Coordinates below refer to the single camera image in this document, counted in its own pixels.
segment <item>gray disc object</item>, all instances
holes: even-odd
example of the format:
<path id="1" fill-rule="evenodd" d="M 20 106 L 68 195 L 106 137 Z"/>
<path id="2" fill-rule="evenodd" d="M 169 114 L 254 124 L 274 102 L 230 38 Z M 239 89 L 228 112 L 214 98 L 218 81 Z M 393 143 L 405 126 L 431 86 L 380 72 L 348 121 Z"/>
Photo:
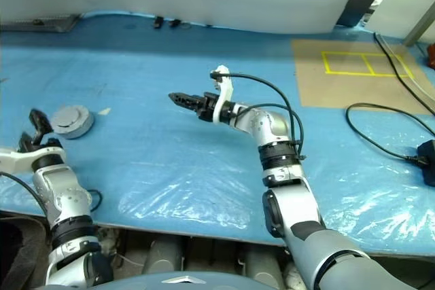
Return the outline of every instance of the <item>gray disc object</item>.
<path id="1" fill-rule="evenodd" d="M 82 105 L 73 105 L 57 111 L 50 123 L 56 134 L 66 139 L 76 139 L 92 127 L 94 117 Z"/>

